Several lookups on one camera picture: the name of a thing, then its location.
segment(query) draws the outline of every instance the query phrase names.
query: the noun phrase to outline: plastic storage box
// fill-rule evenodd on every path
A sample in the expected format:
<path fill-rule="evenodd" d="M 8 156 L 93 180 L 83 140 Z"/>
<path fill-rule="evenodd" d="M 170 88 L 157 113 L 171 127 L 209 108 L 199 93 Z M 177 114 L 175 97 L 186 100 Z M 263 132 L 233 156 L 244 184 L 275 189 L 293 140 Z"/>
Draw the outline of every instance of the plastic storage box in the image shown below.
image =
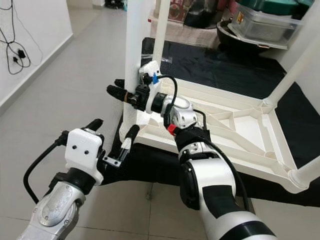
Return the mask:
<path fill-rule="evenodd" d="M 237 5 L 229 28 L 244 42 L 287 49 L 289 40 L 303 24 L 290 15 L 273 15 Z"/>
<path fill-rule="evenodd" d="M 236 0 L 242 6 L 266 14 L 293 15 L 298 7 L 297 0 Z"/>

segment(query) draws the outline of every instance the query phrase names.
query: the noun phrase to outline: baseboard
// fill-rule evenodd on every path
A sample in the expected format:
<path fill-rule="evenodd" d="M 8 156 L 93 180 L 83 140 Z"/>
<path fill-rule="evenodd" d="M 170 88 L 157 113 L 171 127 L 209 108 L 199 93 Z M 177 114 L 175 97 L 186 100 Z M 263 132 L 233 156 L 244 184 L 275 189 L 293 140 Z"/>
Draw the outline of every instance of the baseboard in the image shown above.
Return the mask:
<path fill-rule="evenodd" d="M 93 9 L 103 9 L 105 6 L 105 3 L 103 3 L 102 5 L 95 5 L 95 4 L 92 4 L 92 7 Z"/>
<path fill-rule="evenodd" d="M 46 69 L 46 67 L 68 46 L 68 44 L 74 39 L 74 35 L 71 34 L 62 42 L 51 55 L 49 55 L 41 65 L 31 71 L 26 78 L 14 88 L 14 90 L 0 102 L 0 117 L 5 111 L 24 93 L 24 91 L 34 82 L 34 80 Z"/>

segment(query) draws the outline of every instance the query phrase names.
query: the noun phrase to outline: black cable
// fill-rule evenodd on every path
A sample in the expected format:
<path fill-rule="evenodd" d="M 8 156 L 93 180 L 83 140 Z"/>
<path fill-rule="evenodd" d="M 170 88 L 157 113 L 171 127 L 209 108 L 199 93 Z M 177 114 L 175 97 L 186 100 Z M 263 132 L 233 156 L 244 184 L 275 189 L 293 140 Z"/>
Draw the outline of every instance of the black cable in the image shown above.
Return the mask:
<path fill-rule="evenodd" d="M 230 159 L 224 154 L 224 152 L 217 145 L 215 145 L 213 142 L 211 142 L 203 137 L 200 137 L 200 138 L 203 140 L 203 142 L 205 144 L 210 145 L 214 150 L 216 150 L 221 155 L 221 157 L 223 157 L 223 160 L 226 162 L 226 164 L 228 164 L 234 178 L 238 181 L 238 183 L 240 185 L 240 188 L 242 191 L 244 209 L 250 212 L 249 200 L 248 200 L 248 195 L 247 195 L 247 191 L 246 191 L 244 182 L 242 181 L 242 179 L 241 179 L 238 171 L 236 170 L 235 166 L 233 165 L 233 163 L 230 161 Z"/>
<path fill-rule="evenodd" d="M 37 198 L 36 194 L 32 190 L 30 184 L 29 184 L 29 176 L 32 173 L 32 171 L 35 169 L 35 167 L 53 150 L 55 147 L 59 146 L 59 143 L 55 141 L 51 146 L 49 146 L 26 170 L 24 176 L 23 176 L 23 185 L 27 193 L 30 195 L 32 200 L 37 204 L 39 202 L 39 199 Z"/>
<path fill-rule="evenodd" d="M 7 63 L 7 68 L 8 68 L 8 72 L 11 74 L 11 75 L 16 75 L 16 74 L 19 74 L 21 73 L 21 71 L 24 69 L 24 68 L 28 68 L 30 67 L 31 65 L 31 60 L 29 58 L 29 55 L 25 49 L 25 47 L 20 44 L 19 42 L 16 41 L 16 30 L 15 30 L 15 24 L 14 24 L 14 11 L 15 11 L 15 14 L 16 14 L 16 17 L 17 19 L 20 21 L 20 19 L 18 18 L 18 13 L 17 13 L 17 10 L 14 9 L 14 1 L 11 0 L 11 4 L 10 4 L 10 7 L 8 8 L 2 8 L 0 7 L 0 10 L 3 10 L 3 11 L 11 11 L 11 24 L 12 24 L 12 32 L 13 32 L 13 39 L 12 41 L 8 41 L 5 34 L 4 34 L 4 31 L 1 29 L 0 27 L 0 33 L 2 34 L 3 38 L 4 38 L 4 41 L 3 40 L 0 40 L 1 43 L 4 43 L 6 44 L 6 63 Z M 19 56 L 19 54 L 17 52 L 15 52 L 12 47 L 10 46 L 10 44 L 17 44 L 19 45 L 22 49 L 23 49 L 23 52 L 25 54 L 25 58 L 28 59 L 29 63 L 27 65 L 24 65 L 24 62 L 22 61 L 22 58 Z M 19 64 L 18 61 L 16 61 L 15 63 L 17 63 L 18 66 L 20 66 L 20 70 L 17 71 L 17 72 L 12 72 L 11 69 L 10 69 L 10 60 L 9 60 L 9 49 L 11 50 L 11 52 L 13 52 L 21 61 L 22 64 Z"/>
<path fill-rule="evenodd" d="M 193 109 L 193 111 L 195 111 L 198 114 L 201 114 L 203 117 L 203 129 L 207 130 L 207 116 L 203 111 L 197 110 L 197 109 Z"/>
<path fill-rule="evenodd" d="M 171 75 L 158 76 L 158 79 L 163 79 L 163 78 L 170 78 L 173 81 L 173 84 L 174 84 L 173 98 L 172 98 L 171 104 L 167 107 L 167 109 L 165 111 L 165 113 L 168 114 L 168 113 L 170 113 L 171 109 L 173 108 L 173 106 L 175 104 L 175 100 L 176 100 L 177 94 L 178 94 L 178 84 L 177 84 L 176 79 Z M 203 127 L 207 128 L 207 119 L 206 119 L 205 113 L 202 112 L 202 111 L 199 111 L 199 110 L 194 110 L 194 111 L 202 114 L 202 116 L 203 116 Z M 248 200 L 248 195 L 247 195 L 247 191 L 246 191 L 245 185 L 244 185 L 244 183 L 243 183 L 238 171 L 236 170 L 235 166 L 233 165 L 233 163 L 224 154 L 224 152 L 219 147 L 217 147 L 213 142 L 208 141 L 207 139 L 205 139 L 203 137 L 201 137 L 201 139 L 203 140 L 204 143 L 210 145 L 213 149 L 215 149 L 221 155 L 221 157 L 223 157 L 223 159 L 226 162 L 226 164 L 228 164 L 228 166 L 231 169 L 231 172 L 232 172 L 234 178 L 238 181 L 238 183 L 240 185 L 240 188 L 241 188 L 241 191 L 242 191 L 244 209 L 247 210 L 247 211 L 250 211 L 249 200 Z"/>
<path fill-rule="evenodd" d="M 173 84 L 174 84 L 174 93 L 173 93 L 173 98 L 172 98 L 172 101 L 170 103 L 170 105 L 166 108 L 166 111 L 165 113 L 168 114 L 170 113 L 171 109 L 173 108 L 173 106 L 175 105 L 175 101 L 176 101 L 176 98 L 177 98 L 177 94 L 178 94 L 178 84 L 177 84 L 177 80 L 171 76 L 171 75 L 161 75 L 161 76 L 158 76 L 158 79 L 163 79 L 163 78 L 169 78 L 173 81 Z"/>

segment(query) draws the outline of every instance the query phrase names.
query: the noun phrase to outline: red button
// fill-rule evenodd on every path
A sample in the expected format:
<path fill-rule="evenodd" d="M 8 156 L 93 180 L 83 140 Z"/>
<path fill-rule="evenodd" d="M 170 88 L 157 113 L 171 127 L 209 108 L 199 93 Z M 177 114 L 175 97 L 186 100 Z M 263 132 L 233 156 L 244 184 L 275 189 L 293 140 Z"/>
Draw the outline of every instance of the red button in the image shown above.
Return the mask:
<path fill-rule="evenodd" d="M 167 128 L 168 132 L 172 135 L 172 136 L 175 136 L 176 134 L 174 133 L 175 129 L 177 128 L 176 125 L 174 124 L 170 124 Z"/>

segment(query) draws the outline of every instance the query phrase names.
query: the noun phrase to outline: black tablecloth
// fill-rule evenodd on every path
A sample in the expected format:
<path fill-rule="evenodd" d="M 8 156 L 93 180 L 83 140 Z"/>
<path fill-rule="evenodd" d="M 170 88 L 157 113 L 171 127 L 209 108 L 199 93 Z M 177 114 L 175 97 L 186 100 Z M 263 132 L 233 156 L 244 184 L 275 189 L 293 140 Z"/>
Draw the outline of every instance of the black tablecloth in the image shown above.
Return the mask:
<path fill-rule="evenodd" d="M 153 47 L 154 39 L 145 38 L 142 53 L 152 54 Z M 258 99 L 267 97 L 286 74 L 273 59 L 234 55 L 228 51 L 169 41 L 164 44 L 163 57 L 172 58 L 171 62 L 161 63 L 163 74 Z M 150 60 L 142 59 L 141 64 Z M 279 101 L 275 111 L 297 167 L 319 156 L 320 116 L 297 83 Z M 116 136 L 111 154 L 116 154 L 119 144 Z M 110 169 L 105 174 L 104 183 L 121 179 L 179 185 L 178 170 L 179 163 L 175 154 L 135 144 L 123 170 L 113 172 Z M 320 207 L 317 198 L 320 178 L 313 181 L 307 191 L 291 194 L 277 183 L 246 174 L 241 176 L 251 198 Z"/>

